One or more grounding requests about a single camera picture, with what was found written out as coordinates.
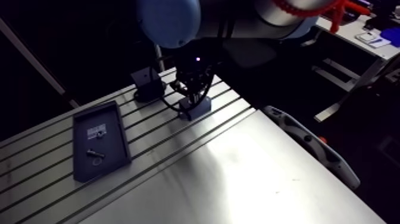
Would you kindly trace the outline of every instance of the barcode label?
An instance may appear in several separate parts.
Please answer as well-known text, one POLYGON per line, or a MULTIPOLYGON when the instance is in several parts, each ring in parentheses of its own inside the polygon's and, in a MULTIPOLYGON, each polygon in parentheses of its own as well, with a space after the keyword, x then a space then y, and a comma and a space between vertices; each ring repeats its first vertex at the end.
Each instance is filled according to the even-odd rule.
POLYGON ((104 135, 107 133, 107 129, 105 128, 105 124, 101 124, 96 127, 92 127, 87 130, 87 140, 90 140, 92 138, 96 138, 97 134, 100 132, 101 135, 104 135))

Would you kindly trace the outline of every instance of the dark gray tray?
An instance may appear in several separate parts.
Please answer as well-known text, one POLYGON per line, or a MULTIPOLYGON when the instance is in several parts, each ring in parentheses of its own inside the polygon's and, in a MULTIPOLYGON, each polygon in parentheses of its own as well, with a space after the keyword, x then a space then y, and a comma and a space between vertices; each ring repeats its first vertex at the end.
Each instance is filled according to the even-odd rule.
POLYGON ((118 105, 109 102, 74 115, 74 179, 86 182, 130 163, 118 105), (105 157, 89 156, 91 149, 105 157))

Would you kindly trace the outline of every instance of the aluminum table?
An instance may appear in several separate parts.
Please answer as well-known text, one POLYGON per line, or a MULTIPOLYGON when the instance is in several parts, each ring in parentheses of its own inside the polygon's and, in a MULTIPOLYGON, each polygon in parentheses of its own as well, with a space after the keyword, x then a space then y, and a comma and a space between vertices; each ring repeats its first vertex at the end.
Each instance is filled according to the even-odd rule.
POLYGON ((129 86, 1 142, 0 223, 383 223, 219 78, 208 94, 212 111, 192 122, 162 102, 135 102, 134 92, 129 86), (132 163, 76 182, 71 116, 112 100, 132 163))

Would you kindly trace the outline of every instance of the red component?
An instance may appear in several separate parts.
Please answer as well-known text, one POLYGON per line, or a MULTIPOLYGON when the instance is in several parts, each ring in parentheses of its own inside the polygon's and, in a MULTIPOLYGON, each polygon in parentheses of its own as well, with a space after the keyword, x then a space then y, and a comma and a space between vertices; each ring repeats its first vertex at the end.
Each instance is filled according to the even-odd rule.
POLYGON ((322 137, 322 136, 319 136, 318 138, 320 138, 320 140, 321 140, 322 142, 324 142, 325 144, 328 143, 328 140, 326 140, 326 138, 324 138, 324 137, 322 137))
POLYGON ((297 8, 285 0, 272 0, 281 10, 295 15, 297 17, 313 17, 325 13, 328 10, 334 10, 333 18, 332 18, 332 26, 330 27, 330 31, 332 33, 336 33, 339 30, 340 22, 342 21, 343 15, 345 13, 345 8, 351 8, 361 14, 369 15, 370 10, 359 6, 349 0, 336 0, 332 1, 330 4, 316 9, 316 10, 302 10, 297 8))

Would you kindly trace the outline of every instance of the bolt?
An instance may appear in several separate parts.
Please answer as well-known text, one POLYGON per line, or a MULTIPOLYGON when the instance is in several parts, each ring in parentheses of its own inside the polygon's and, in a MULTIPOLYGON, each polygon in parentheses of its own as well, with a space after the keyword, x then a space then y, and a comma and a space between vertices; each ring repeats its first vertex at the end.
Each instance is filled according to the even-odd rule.
POLYGON ((102 138, 103 135, 104 135, 104 132, 100 130, 100 131, 97 132, 96 135, 97 135, 97 138, 102 138))
POLYGON ((100 157, 100 158, 104 158, 105 157, 104 154, 97 153, 91 148, 86 151, 86 155, 93 156, 93 157, 100 157))

